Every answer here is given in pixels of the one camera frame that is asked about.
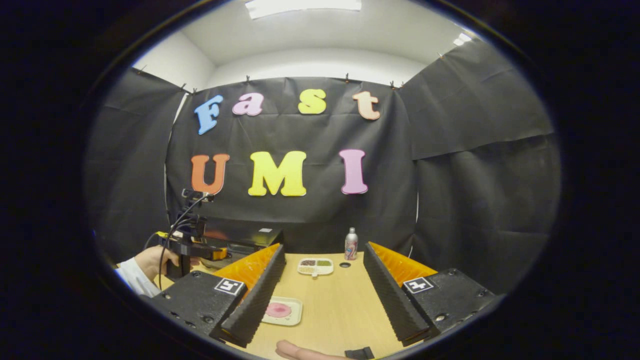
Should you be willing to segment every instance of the human hand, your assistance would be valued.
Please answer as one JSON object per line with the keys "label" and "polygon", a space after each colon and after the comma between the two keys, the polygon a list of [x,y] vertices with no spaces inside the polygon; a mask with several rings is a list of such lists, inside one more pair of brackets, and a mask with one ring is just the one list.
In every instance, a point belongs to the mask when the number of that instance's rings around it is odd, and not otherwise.
{"label": "human hand", "polygon": [[[153,281],[154,278],[158,275],[158,264],[160,264],[160,255],[162,254],[162,249],[162,245],[156,245],[145,249],[143,252],[134,257],[136,263],[150,281]],[[163,275],[166,275],[166,262],[169,260],[171,260],[171,262],[175,266],[180,266],[180,256],[169,249],[165,249],[162,259]],[[194,265],[200,263],[200,260],[198,258],[191,258],[190,260],[191,269],[193,269]]]}
{"label": "human hand", "polygon": [[326,355],[321,352],[297,347],[287,340],[276,343],[276,354],[289,360],[348,360],[348,357]]}

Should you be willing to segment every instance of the white wall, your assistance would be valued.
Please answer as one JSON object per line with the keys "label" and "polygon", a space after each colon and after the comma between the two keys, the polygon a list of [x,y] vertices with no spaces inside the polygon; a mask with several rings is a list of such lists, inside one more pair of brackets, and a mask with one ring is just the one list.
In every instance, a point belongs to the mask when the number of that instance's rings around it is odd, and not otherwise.
{"label": "white wall", "polygon": [[400,56],[355,49],[295,49],[250,56],[219,66],[203,88],[251,79],[321,76],[399,86],[427,64]]}
{"label": "white wall", "polygon": [[177,86],[187,83],[185,90],[207,88],[215,65],[182,32],[171,34],[133,65],[144,72]]}

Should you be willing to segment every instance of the white tray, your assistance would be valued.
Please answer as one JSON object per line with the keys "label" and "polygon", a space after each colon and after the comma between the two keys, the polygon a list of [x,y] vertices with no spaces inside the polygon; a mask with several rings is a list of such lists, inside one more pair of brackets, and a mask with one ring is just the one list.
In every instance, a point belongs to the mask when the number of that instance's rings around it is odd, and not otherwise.
{"label": "white tray", "polygon": [[276,325],[284,325],[284,326],[293,326],[297,325],[302,318],[302,301],[298,299],[292,299],[289,297],[277,297],[274,296],[269,300],[269,304],[272,302],[279,302],[281,304],[285,304],[291,308],[291,314],[283,317],[276,318],[266,313],[262,317],[262,322],[274,323]]}
{"label": "white tray", "polygon": [[[302,265],[304,261],[315,261],[314,265]],[[328,266],[316,265],[318,261],[328,261]],[[311,275],[314,279],[318,275],[328,275],[333,272],[333,261],[326,258],[304,258],[298,263],[298,272],[303,275]]]}

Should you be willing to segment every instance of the table surface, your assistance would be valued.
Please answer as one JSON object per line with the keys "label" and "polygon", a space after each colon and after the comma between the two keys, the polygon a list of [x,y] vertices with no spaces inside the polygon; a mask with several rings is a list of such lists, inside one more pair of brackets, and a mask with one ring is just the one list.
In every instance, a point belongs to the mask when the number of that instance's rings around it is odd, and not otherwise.
{"label": "table surface", "polygon": [[[294,326],[261,322],[247,348],[229,346],[265,357],[281,360],[275,353],[276,342],[288,340],[299,347],[344,356],[345,350],[370,347],[375,357],[382,357],[404,349],[391,328],[391,323],[376,294],[362,263],[363,252],[341,268],[344,254],[285,254],[287,264],[276,285],[273,296],[302,301],[302,318]],[[298,273],[302,258],[328,258],[333,261],[333,273],[310,275]],[[198,265],[194,270],[212,274],[215,269]],[[163,287],[171,280],[163,276]]]}

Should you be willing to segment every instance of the black curtain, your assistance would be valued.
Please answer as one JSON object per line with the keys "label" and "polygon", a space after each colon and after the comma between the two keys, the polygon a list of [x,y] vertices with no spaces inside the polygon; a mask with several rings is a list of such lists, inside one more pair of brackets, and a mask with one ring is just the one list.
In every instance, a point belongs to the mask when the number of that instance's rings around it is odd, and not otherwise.
{"label": "black curtain", "polygon": [[[298,111],[303,90],[323,89],[322,114]],[[354,94],[369,91],[378,98],[378,120],[360,116]],[[238,98],[250,92],[264,95],[262,113],[234,115]],[[216,95],[217,125],[198,134],[197,106]],[[278,78],[220,86],[190,95],[174,125],[167,158],[168,202],[175,220],[183,204],[180,191],[191,188],[191,157],[229,154],[224,187],[215,201],[204,204],[201,214],[228,222],[264,224],[284,229],[287,252],[342,252],[349,227],[355,227],[362,243],[374,241],[407,254],[416,217],[417,192],[410,153],[408,122],[397,90],[389,86],[330,78]],[[367,193],[345,195],[343,149],[361,149]],[[250,155],[268,151],[276,165],[289,151],[303,151],[303,184],[307,194],[285,197],[269,192],[248,195],[252,185]],[[205,181],[214,180],[214,163],[205,170]]]}
{"label": "black curtain", "polygon": [[544,247],[560,163],[552,122],[514,65],[474,40],[399,91],[419,211],[413,258],[509,291]]}
{"label": "black curtain", "polygon": [[168,230],[164,161],[184,92],[128,70],[102,102],[84,160],[84,196],[96,241],[112,261]]}

